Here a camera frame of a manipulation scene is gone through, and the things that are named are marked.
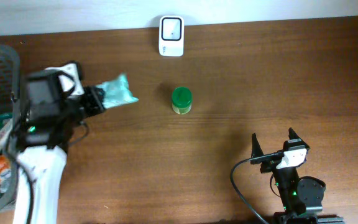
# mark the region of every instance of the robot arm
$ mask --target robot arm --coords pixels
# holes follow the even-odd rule
[[[80,78],[78,64],[69,63],[21,80],[20,98],[15,102],[20,104],[20,115],[16,114],[7,150],[19,165],[14,224],[56,223],[60,179],[73,128],[105,110],[104,91],[83,88]]]
[[[288,131],[290,139],[284,142],[283,149],[271,154],[263,154],[256,134],[253,134],[251,158],[244,160],[250,161],[251,164],[260,164],[260,172],[263,174],[268,172],[273,173],[272,178],[274,177],[276,181],[276,186],[280,194],[279,197],[281,198],[285,211],[274,213],[274,223],[344,224],[343,218],[341,217],[317,216],[317,213],[323,210],[321,202],[324,198],[326,185],[323,181],[314,177],[299,178],[296,168],[306,162],[306,155],[310,147],[292,128]],[[232,184],[237,193],[242,197],[233,181]],[[248,206],[256,215],[259,215],[250,205]],[[264,223],[267,223],[260,215],[258,218]]]

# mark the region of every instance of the white device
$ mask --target white device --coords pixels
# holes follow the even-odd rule
[[[180,16],[163,16],[160,19],[160,55],[180,57],[185,44],[185,21]]]
[[[308,150],[305,148],[305,146],[294,146],[289,148],[287,152],[284,152],[284,157],[276,166],[276,169],[299,166],[306,160],[307,153]]]
[[[34,182],[34,207],[31,224],[54,224],[57,218],[60,179],[66,165],[67,154],[56,146],[29,147],[20,153],[17,160],[29,172]],[[16,209],[13,224],[23,224],[29,215],[30,189],[27,177],[19,169],[19,185],[17,187]]]

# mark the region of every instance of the food wrapper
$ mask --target food wrapper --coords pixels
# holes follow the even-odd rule
[[[135,103],[139,100],[132,96],[125,73],[120,74],[115,80],[104,82],[96,87],[105,92],[103,106],[106,109]]]
[[[11,164],[4,155],[0,156],[0,184],[11,177]]]

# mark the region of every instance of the gray basket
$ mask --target gray basket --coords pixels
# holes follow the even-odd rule
[[[19,94],[19,56],[16,51],[6,45],[0,45],[0,114],[17,111],[19,104],[12,107],[11,99]],[[17,185],[17,167],[11,164],[12,176],[8,191],[0,198],[0,211],[14,208]]]

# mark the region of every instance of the green led light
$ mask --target green led light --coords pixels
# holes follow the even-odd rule
[[[35,126],[31,126],[29,129],[28,129],[28,132],[32,133],[35,131]]]

